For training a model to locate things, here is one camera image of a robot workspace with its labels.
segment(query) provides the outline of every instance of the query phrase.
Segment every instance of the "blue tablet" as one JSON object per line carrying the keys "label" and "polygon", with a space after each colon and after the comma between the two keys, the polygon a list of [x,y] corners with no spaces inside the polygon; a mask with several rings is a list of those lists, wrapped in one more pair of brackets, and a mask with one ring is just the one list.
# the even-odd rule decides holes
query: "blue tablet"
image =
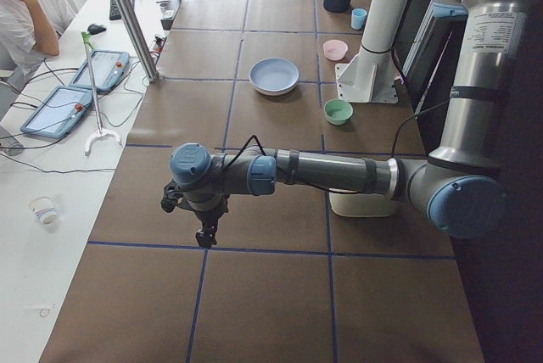
{"label": "blue tablet", "polygon": [[20,130],[40,137],[59,139],[76,126],[92,104],[92,92],[58,86],[34,111]]}
{"label": "blue tablet", "polygon": [[[103,49],[93,49],[91,59],[96,92],[102,94],[111,92],[120,83],[130,64],[128,53]],[[92,89],[86,59],[71,80],[70,86]]]}

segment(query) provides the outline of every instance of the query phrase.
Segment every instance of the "blue joint cap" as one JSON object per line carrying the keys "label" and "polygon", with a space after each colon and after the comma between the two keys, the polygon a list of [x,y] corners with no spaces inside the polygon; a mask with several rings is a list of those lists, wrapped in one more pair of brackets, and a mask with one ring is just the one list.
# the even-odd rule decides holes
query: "blue joint cap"
{"label": "blue joint cap", "polygon": [[247,170],[247,188],[255,196],[275,192],[277,167],[275,158],[265,155],[255,157]]}
{"label": "blue joint cap", "polygon": [[467,10],[462,5],[432,3],[432,9],[434,18],[462,17],[464,15],[467,18]]}
{"label": "blue joint cap", "polygon": [[177,147],[170,157],[173,180],[180,187],[191,187],[205,175],[210,165],[210,152],[196,142],[188,142]]}
{"label": "blue joint cap", "polygon": [[478,237],[496,228],[505,214],[507,196],[487,176],[463,176],[446,183],[428,202],[428,218],[456,238]]}

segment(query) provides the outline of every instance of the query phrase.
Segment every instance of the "pink bowl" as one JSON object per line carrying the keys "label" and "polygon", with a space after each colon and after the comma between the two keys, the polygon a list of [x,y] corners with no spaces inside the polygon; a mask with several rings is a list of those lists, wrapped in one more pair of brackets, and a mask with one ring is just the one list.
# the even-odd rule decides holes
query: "pink bowl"
{"label": "pink bowl", "polygon": [[330,41],[324,42],[322,45],[324,48],[324,56],[330,60],[341,60],[344,58],[347,53],[347,44],[339,39],[331,39]]}

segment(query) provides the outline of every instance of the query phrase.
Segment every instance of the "label on robot arm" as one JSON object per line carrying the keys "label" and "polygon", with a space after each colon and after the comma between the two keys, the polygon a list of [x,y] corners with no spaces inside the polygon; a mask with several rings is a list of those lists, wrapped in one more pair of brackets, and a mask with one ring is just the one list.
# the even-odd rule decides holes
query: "label on robot arm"
{"label": "label on robot arm", "polygon": [[494,12],[477,14],[467,20],[463,52],[507,53],[515,59],[526,14]]}

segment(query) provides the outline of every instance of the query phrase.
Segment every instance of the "bowl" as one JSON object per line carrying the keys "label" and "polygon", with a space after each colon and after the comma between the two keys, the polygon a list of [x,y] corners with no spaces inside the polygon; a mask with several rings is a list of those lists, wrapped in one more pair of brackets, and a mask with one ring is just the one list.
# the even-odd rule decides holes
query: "bowl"
{"label": "bowl", "polygon": [[353,115],[353,106],[339,98],[328,100],[324,104],[324,115],[328,123],[341,126]]}
{"label": "bowl", "polygon": [[261,60],[249,72],[249,81],[257,92],[267,96],[280,96],[290,92],[299,79],[295,64],[286,59]]}
{"label": "bowl", "polygon": [[349,49],[347,44],[339,39],[331,39],[324,42],[322,48],[324,49],[324,56],[326,56],[326,59],[333,61],[343,59]]}

